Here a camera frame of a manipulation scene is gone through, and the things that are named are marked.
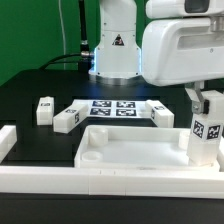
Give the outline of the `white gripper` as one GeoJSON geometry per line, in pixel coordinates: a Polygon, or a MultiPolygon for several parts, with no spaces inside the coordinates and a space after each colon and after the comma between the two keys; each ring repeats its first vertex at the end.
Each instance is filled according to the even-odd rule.
{"type": "Polygon", "coordinates": [[[187,83],[192,112],[207,114],[201,90],[204,80],[224,77],[224,31],[212,31],[207,17],[153,21],[143,33],[142,72],[156,86],[187,83]]]}

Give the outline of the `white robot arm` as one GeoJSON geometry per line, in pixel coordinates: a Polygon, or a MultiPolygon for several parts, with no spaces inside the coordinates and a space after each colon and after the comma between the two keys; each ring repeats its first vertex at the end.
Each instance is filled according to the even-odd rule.
{"type": "Polygon", "coordinates": [[[136,44],[134,0],[99,0],[100,42],[92,80],[122,85],[142,76],[156,86],[183,84],[196,114],[208,112],[201,89],[224,77],[224,0],[148,0],[142,44],[136,44]]]}

